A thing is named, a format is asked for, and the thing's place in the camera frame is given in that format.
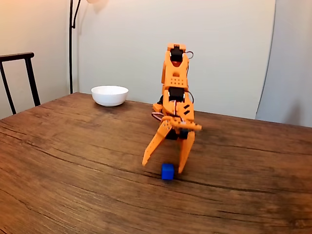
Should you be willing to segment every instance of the floor lamp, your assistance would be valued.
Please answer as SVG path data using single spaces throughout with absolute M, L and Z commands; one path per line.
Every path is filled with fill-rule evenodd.
M 87 0 L 88 3 L 96 3 L 99 0 Z M 73 93 L 73 29 L 76 28 L 76 18 L 79 10 L 81 0 L 78 0 L 76 12 L 73 21 L 73 0 L 70 0 L 70 11 L 69 11 L 69 86 L 70 93 Z

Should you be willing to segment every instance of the orange robotic arm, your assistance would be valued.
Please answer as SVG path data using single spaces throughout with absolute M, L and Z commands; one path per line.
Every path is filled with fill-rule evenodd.
M 160 127 L 144 152 L 145 166 L 151 154 L 164 139 L 178 140 L 181 144 L 178 172 L 181 173 L 195 139 L 195 130 L 201 126 L 194 123 L 194 105 L 189 98 L 187 71 L 189 59 L 185 45 L 168 45 L 162 69 L 162 98 L 153 105 L 154 111 L 162 113 Z

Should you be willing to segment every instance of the lamp shade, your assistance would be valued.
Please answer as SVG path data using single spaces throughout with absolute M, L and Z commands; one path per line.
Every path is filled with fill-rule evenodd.
M 88 3 L 96 3 L 98 2 L 99 0 L 87 0 Z

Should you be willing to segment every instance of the white bowl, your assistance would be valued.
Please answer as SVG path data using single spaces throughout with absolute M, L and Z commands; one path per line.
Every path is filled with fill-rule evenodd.
M 122 104 L 129 90 L 121 86 L 98 86 L 91 89 L 93 100 L 102 106 L 118 106 Z

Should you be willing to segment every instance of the chair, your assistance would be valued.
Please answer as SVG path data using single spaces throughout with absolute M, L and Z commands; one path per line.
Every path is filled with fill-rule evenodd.
M 35 54 L 32 52 L 0 56 L 0 72 L 1 72 L 2 80 L 3 80 L 4 88 L 6 91 L 6 95 L 8 97 L 12 113 L 14 115 L 16 114 L 16 110 L 15 110 L 15 107 L 14 107 L 14 104 L 12 101 L 12 97 L 10 94 L 9 86 L 8 86 L 8 83 L 6 81 L 6 77 L 4 74 L 3 62 L 20 60 L 20 59 L 25 60 L 29 84 L 30 84 L 30 89 L 31 89 L 31 93 L 32 93 L 33 99 L 34 99 L 34 104 L 35 104 L 35 106 L 39 106 L 40 100 L 39 100 L 39 95 L 38 95 L 38 91 L 37 91 L 37 87 L 36 87 L 33 66 L 31 64 L 31 58 L 33 58 L 34 56 L 35 56 Z

